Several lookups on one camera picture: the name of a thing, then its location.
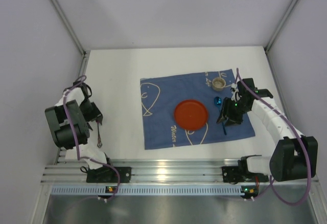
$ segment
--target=red plate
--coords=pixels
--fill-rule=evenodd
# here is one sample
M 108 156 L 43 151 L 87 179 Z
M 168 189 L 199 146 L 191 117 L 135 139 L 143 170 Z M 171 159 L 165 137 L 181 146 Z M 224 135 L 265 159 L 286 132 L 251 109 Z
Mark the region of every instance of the red plate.
M 208 111 L 197 100 L 184 100 L 180 102 L 174 111 L 176 123 L 183 129 L 198 130 L 208 121 Z

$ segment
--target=small bowl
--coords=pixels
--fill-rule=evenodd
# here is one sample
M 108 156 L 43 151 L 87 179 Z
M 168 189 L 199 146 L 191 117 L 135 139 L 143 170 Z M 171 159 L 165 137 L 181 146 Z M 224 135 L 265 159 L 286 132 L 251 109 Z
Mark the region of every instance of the small bowl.
M 226 81 L 225 79 L 221 77 L 216 77 L 212 81 L 212 88 L 215 91 L 222 91 L 226 86 Z

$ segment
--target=white wall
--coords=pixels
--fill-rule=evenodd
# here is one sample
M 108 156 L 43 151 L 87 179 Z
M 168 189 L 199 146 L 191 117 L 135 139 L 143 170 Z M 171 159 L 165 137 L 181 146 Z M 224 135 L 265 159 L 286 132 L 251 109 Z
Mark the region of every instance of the white wall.
M 300 0 L 270 58 L 292 122 L 319 143 L 318 176 L 327 196 L 327 0 Z
M 0 0 L 0 12 L 0 223 L 27 223 L 57 152 L 44 109 L 81 56 L 48 0 Z
M 86 49 L 266 45 L 291 0 L 58 0 Z

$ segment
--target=blue spoon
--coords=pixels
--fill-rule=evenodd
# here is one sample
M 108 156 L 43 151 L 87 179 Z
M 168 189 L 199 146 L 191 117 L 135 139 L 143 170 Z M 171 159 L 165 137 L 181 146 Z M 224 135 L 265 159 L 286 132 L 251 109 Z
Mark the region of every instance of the blue spoon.
M 218 107 L 219 112 L 221 113 L 221 110 L 220 110 L 220 107 L 221 107 L 221 99 L 220 99 L 219 96 L 217 96 L 217 97 L 214 98 L 214 103 L 215 103 L 215 106 Z M 221 123 L 221 124 L 223 125 L 224 134 L 227 135 L 225 124 L 224 123 Z

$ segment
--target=blue placemat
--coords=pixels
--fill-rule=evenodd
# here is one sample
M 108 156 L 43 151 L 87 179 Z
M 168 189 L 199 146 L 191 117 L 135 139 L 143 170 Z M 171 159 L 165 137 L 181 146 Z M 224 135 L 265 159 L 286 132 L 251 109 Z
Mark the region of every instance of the blue placemat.
M 221 92 L 211 88 L 211 80 L 219 76 L 226 80 L 226 88 Z M 214 97 L 220 96 L 222 100 L 231 97 L 230 85 L 234 81 L 232 70 L 142 79 L 145 149 L 208 144 L 255 136 L 247 115 L 243 116 L 241 125 L 226 127 L 227 135 L 222 125 L 216 123 L 219 110 L 214 104 Z M 200 130 L 187 131 L 174 120 L 175 107 L 187 99 L 200 101 L 209 112 L 209 120 Z

